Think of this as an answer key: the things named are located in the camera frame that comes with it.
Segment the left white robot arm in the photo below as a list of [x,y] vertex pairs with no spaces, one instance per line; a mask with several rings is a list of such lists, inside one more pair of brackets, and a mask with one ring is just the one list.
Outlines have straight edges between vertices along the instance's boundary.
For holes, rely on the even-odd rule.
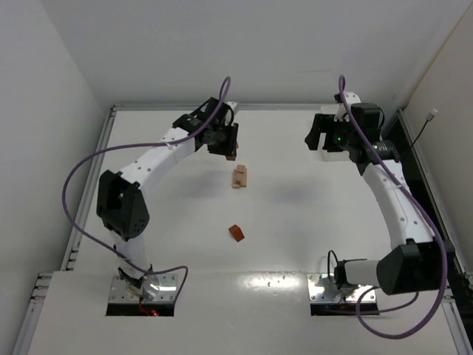
[[160,180],[180,161],[206,147],[208,152],[234,158],[239,125],[238,104],[209,98],[193,112],[181,115],[160,140],[128,166],[106,170],[99,178],[96,213],[119,253],[120,278],[136,294],[156,289],[144,243],[150,216],[147,199]]

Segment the dark red arch block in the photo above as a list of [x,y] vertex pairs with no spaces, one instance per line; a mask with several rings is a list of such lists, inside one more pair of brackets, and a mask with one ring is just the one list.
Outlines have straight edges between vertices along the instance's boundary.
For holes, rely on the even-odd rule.
[[235,161],[237,159],[237,150],[238,150],[238,148],[239,148],[239,144],[235,143],[234,150],[232,151],[232,153],[230,155],[226,155],[225,159],[228,160],[228,161]]

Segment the light wood cube block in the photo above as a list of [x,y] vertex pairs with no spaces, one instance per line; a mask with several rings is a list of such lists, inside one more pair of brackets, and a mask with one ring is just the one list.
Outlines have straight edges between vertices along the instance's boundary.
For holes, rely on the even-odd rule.
[[239,184],[239,186],[240,186],[240,178],[241,178],[241,176],[242,176],[241,174],[235,174],[235,175],[233,175],[233,177],[232,177],[232,183],[233,183],[234,181],[237,181],[238,184]]

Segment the dark red wedge block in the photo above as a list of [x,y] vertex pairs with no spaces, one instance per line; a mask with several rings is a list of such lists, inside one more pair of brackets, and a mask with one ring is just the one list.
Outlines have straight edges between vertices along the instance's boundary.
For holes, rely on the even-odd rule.
[[228,231],[230,235],[234,238],[234,240],[238,243],[245,239],[245,235],[238,225],[232,225],[228,228]]

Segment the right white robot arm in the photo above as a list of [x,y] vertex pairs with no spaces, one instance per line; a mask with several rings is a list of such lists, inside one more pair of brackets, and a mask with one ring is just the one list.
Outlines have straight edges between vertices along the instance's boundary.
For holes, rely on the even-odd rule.
[[372,285],[387,295],[444,291],[455,248],[442,240],[411,195],[395,145],[381,140],[375,122],[380,114],[376,110],[362,118],[359,128],[347,119],[317,114],[304,140],[311,150],[348,152],[375,196],[389,232],[391,251],[384,258],[339,260],[333,282],[337,288]]

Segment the light pentagon wood block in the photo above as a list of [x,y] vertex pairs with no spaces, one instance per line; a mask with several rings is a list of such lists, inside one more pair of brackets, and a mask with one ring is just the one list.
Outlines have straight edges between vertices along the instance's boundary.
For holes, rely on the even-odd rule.
[[247,168],[244,165],[238,164],[234,170],[235,174],[241,174],[241,175],[246,175],[247,174]]

